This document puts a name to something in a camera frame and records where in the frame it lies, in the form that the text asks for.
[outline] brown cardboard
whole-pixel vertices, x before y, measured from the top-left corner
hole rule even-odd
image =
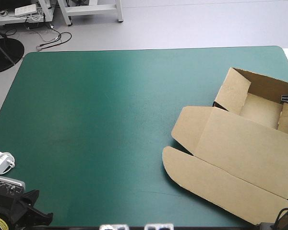
[[[284,94],[288,94],[288,82],[230,68],[214,105],[277,129],[283,106],[280,98]],[[280,131],[288,133],[288,127],[282,126]]]
[[[267,127],[277,129],[283,105],[248,93],[240,116]]]
[[[288,199],[288,134],[216,107],[187,106],[172,136],[194,156]]]
[[[183,188],[252,224],[273,223],[288,201],[172,147],[163,149],[169,176]]]
[[[241,108],[247,97],[251,82],[230,69],[217,96],[215,102],[235,114],[240,114]]]
[[[215,107],[187,106],[172,136],[193,156],[165,148],[180,186],[253,224],[288,207],[288,83],[230,68]]]

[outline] box lid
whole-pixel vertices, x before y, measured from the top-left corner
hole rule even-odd
[[[172,147],[163,149],[163,164],[181,187],[252,223],[273,223],[288,201]]]
[[[288,134],[217,107],[184,107],[172,136],[194,156],[288,199]]]

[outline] white device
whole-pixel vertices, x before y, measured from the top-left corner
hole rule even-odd
[[[20,16],[24,16],[24,15],[28,15],[28,14],[32,14],[36,12],[37,12],[36,4],[31,4],[28,6],[22,6],[22,7],[16,8],[15,16],[20,17]]]
[[[15,167],[15,158],[9,152],[0,152],[0,175]]]

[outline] power strip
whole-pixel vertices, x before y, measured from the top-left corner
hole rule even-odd
[[[15,16],[20,17],[32,13],[36,13],[37,8],[36,4],[28,5],[28,6],[23,6],[15,9]]]

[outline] black round base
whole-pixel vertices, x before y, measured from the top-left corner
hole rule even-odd
[[[1,38],[0,47],[5,51],[5,53],[13,60],[16,64],[24,55],[23,44],[13,38]],[[0,51],[0,72],[9,69],[14,66],[4,54]]]

